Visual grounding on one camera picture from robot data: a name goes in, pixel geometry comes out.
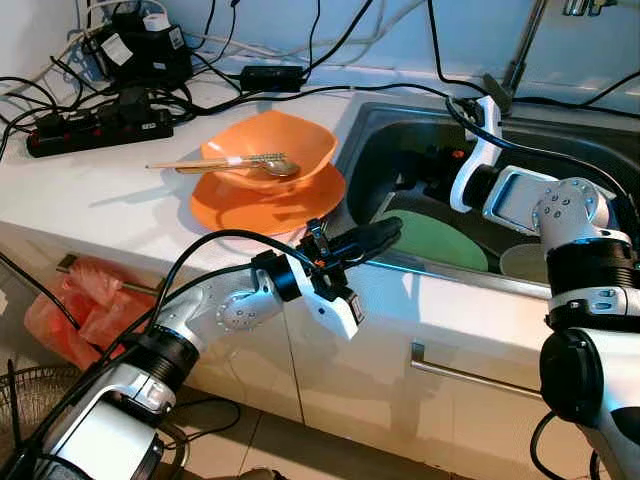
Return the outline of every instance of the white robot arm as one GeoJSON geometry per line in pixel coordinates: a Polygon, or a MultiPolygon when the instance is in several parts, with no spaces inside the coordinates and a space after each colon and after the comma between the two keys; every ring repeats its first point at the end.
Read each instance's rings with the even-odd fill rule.
{"type": "MultiPolygon", "coordinates": [[[[500,125],[490,97],[477,105],[478,123],[500,125]]],[[[455,102],[448,99],[447,108],[470,126],[455,102]]],[[[493,140],[489,133],[483,136],[493,140]]],[[[639,479],[640,272],[632,240],[612,215],[612,195],[584,178],[498,170],[499,148],[485,143],[459,170],[451,207],[477,208],[487,220],[540,236],[552,292],[546,322],[554,330],[540,356],[542,397],[576,423],[613,480],[639,479]]]]}
{"type": "Polygon", "coordinates": [[[401,226],[390,218],[329,240],[312,221],[299,247],[310,260],[306,267],[268,251],[246,269],[183,288],[145,332],[122,339],[125,353],[75,389],[82,395],[70,412],[42,438],[25,441],[0,478],[150,478],[163,453],[156,429],[207,346],[257,327],[279,314],[283,302],[301,296],[315,320],[351,338],[364,314],[345,270],[386,250],[400,238],[401,226]]]}

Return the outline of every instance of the cabinet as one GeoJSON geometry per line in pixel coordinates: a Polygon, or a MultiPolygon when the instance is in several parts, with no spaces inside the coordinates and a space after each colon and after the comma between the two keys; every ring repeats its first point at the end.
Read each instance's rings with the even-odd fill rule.
{"type": "MultiPolygon", "coordinates": [[[[410,367],[420,341],[428,361],[537,389],[538,354],[509,338],[542,343],[544,302],[368,265],[349,277],[367,312],[351,342],[304,306],[285,309],[306,423],[477,480],[544,479],[529,459],[541,401],[410,367]],[[503,341],[474,329],[500,329],[503,341]]],[[[566,478],[587,473],[590,449],[573,425],[554,421],[540,452],[566,478]]]]}
{"type": "MultiPolygon", "coordinates": [[[[146,285],[157,285],[166,273],[161,267],[150,265],[149,259],[144,257],[128,255],[124,259],[112,250],[101,250],[97,246],[51,235],[27,233],[6,225],[0,227],[0,249],[45,285],[55,275],[56,265],[67,253],[92,255],[121,263],[146,285]]],[[[176,286],[204,273],[185,268],[176,286]]],[[[11,321],[22,322],[22,318],[12,318],[11,321]]],[[[20,330],[29,336],[18,325],[14,325],[13,330],[20,330]]],[[[276,415],[301,420],[289,340],[282,315],[252,332],[225,337],[211,345],[191,372],[187,384],[276,415]]]]}

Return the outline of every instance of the wall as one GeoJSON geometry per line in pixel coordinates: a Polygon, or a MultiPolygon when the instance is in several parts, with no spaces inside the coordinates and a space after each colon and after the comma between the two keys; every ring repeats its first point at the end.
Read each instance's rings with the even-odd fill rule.
{"type": "MultiPolygon", "coordinates": [[[[353,32],[354,38],[366,37],[373,31],[382,2],[374,0],[361,25],[353,32]]],[[[210,0],[166,0],[164,3],[172,20],[180,23],[184,30],[203,31],[210,0]]],[[[387,0],[385,19],[411,3],[412,0],[387,0]]],[[[476,81],[484,72],[501,76],[515,54],[533,3],[533,0],[435,0],[445,73],[472,76],[476,81]]],[[[316,40],[339,36],[361,4],[361,0],[322,0],[316,40]]],[[[562,0],[549,0],[529,55],[522,94],[553,91],[560,99],[588,98],[640,69],[640,0],[620,0],[618,6],[605,8],[599,17],[565,17],[561,14],[563,5],[562,0]]],[[[287,50],[307,42],[315,2],[242,0],[237,12],[235,40],[287,50]]],[[[228,0],[218,0],[211,33],[226,37],[230,23],[228,0]]],[[[217,52],[219,48],[217,43],[207,44],[211,51],[217,52]]],[[[348,60],[361,48],[344,47],[331,61],[348,60]]],[[[325,51],[316,50],[316,57],[325,51]]],[[[357,62],[358,66],[427,75],[433,75],[433,64],[424,2],[357,62]]],[[[635,96],[628,95],[631,98],[626,99],[627,107],[640,110],[640,81],[630,82],[621,89],[625,90],[635,93],[635,96]]],[[[624,101],[613,98],[609,104],[624,101]]]]}
{"type": "Polygon", "coordinates": [[[0,75],[36,73],[67,43],[77,21],[76,0],[3,0],[0,75]]]}

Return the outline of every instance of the orange plate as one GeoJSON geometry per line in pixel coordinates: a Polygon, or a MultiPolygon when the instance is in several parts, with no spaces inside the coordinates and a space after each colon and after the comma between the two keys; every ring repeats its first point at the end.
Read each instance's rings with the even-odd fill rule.
{"type": "Polygon", "coordinates": [[[331,164],[309,182],[275,195],[263,195],[202,176],[191,195],[191,213],[211,230],[244,228],[275,235],[303,227],[333,210],[345,192],[342,174],[331,164]]]}
{"type": "Polygon", "coordinates": [[[202,158],[284,153],[300,171],[278,178],[262,168],[221,171],[215,175],[238,188],[260,192],[281,192],[283,188],[306,183],[329,163],[338,139],[321,125],[303,118],[270,110],[238,122],[200,146],[202,158]]]}

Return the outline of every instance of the black power strip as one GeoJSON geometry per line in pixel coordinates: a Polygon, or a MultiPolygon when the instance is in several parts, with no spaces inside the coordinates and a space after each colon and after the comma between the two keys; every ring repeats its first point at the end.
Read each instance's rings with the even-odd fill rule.
{"type": "Polygon", "coordinates": [[[50,113],[38,119],[35,132],[27,137],[27,150],[34,157],[46,157],[171,136],[169,110],[152,109],[144,89],[129,88],[117,103],[95,113],[79,110],[67,117],[50,113]]]}

